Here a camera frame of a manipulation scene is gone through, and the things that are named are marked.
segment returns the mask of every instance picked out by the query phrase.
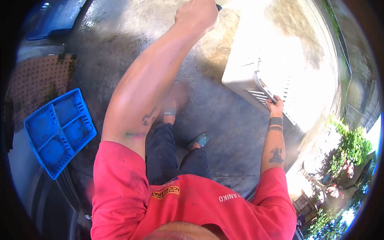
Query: green slide sandal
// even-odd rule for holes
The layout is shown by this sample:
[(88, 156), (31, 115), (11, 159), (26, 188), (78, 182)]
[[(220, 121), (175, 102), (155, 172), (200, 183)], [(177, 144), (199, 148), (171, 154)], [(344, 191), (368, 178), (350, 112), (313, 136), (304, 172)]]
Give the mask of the green slide sandal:
[(190, 145), (188, 145), (188, 149), (190, 149), (192, 145), (195, 144), (196, 142), (201, 147), (204, 147), (208, 141), (209, 141), (209, 134), (207, 132), (204, 132), (200, 136), (198, 136), (195, 141), (193, 141)]

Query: forearm tattoo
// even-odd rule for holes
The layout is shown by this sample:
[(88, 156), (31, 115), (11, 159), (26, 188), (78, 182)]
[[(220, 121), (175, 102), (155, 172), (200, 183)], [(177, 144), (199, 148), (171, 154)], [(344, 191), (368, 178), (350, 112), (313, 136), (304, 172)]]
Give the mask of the forearm tattoo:
[(281, 159), (281, 153), (283, 152), (283, 150), (280, 148), (275, 148), (274, 150), (271, 151), (271, 153), (273, 153), (273, 157), (271, 159), (269, 159), (269, 162), (270, 163), (282, 163), (284, 162), (283, 159)]
[(268, 131), (277, 130), (283, 132), (283, 119), (279, 117), (272, 117), (269, 119)]

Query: blue bin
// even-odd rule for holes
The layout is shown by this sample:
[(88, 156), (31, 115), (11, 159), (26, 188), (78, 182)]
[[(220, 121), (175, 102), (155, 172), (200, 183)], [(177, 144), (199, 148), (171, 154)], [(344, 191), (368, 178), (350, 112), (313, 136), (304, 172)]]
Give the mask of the blue bin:
[(39, 163), (53, 180), (96, 136), (78, 88), (36, 110), (25, 119), (24, 128)]

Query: right hand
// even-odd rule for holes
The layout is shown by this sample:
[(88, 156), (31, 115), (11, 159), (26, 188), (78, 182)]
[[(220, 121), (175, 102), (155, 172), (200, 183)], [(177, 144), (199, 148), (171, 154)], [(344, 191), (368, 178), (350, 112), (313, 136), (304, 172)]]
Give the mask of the right hand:
[(214, 0), (191, 0), (176, 11), (175, 22), (188, 28), (198, 28), (204, 33), (215, 28), (218, 10)]
[(277, 102), (274, 104), (271, 99), (265, 100), (265, 105), (267, 106), (268, 110), (270, 111), (271, 115), (283, 115), (283, 101), (279, 96), (273, 95)]

